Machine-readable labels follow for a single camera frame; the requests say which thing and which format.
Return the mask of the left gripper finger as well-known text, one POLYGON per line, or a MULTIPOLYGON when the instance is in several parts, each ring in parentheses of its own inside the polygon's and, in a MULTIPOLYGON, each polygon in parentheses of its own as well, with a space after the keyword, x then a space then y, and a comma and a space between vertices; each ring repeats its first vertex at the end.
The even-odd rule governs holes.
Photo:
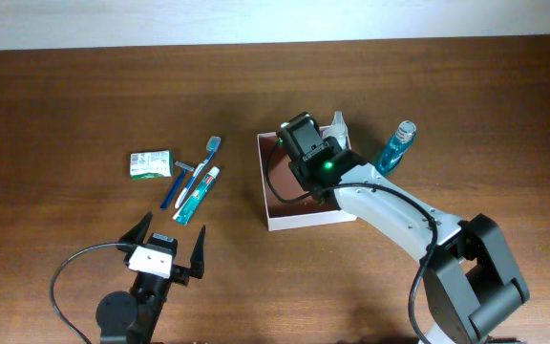
POLYGON ((146 215, 135 226, 122 235, 118 241, 124 244, 141 245, 144 242, 152 218, 153 213, 148 211, 146 215))
POLYGON ((193 252, 190 257, 190 276, 197 279, 202 279, 204 276, 204 240, 205 226, 202 226, 193 252))

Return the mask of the purple hand soap pump bottle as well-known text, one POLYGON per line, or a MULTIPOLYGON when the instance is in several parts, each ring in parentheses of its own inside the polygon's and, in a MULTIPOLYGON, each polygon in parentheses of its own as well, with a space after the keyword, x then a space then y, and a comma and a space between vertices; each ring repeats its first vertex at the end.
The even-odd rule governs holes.
POLYGON ((334 138, 342 149, 348 147, 348 127, 344 121, 342 111, 336 111, 334 113, 333 121, 331 125, 324 130, 322 138, 324 140, 327 138, 334 138))

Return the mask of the teal toothpaste tube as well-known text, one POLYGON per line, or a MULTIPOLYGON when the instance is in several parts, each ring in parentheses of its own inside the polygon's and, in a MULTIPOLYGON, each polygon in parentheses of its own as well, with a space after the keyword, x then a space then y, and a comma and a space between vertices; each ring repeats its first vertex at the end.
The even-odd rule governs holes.
POLYGON ((208 191, 214 185, 217 177, 220 174, 220 168, 213 166, 203 177, 200 184, 188 196, 181 208, 174 214, 173 220, 177 223, 186 226, 208 191))

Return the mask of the blue mouthwash bottle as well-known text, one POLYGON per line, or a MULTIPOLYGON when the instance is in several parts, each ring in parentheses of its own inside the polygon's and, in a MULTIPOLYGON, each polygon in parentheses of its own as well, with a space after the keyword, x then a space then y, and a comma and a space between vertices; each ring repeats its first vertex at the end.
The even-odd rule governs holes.
POLYGON ((382 153, 374 160, 373 165, 382 176, 389 175, 402 161, 413 144, 416 131, 416 125, 410 120, 404 120, 398 125, 382 153))

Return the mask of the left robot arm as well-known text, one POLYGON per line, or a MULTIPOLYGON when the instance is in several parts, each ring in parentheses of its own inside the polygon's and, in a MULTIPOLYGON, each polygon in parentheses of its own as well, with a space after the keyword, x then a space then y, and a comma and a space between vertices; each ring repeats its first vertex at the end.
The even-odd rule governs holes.
POLYGON ((127 291, 107 294, 98 304, 95 321, 101 343, 149 343, 172 285, 186 286, 192 278, 204 276, 204 239, 202 228, 188 267, 174 263, 178 241, 163 234, 148 232, 152 214, 147 213, 120 237, 124 263, 136 274, 127 291))

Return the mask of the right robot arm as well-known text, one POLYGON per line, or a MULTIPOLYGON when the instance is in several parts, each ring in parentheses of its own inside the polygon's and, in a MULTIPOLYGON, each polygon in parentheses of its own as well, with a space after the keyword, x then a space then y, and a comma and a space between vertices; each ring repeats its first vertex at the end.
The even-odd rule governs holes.
POLYGON ((498 224, 466 221, 415 198, 307 112, 283 123, 277 143, 306 196, 369 223, 418 263, 408 315, 422 343, 486 343, 530 298, 498 224))

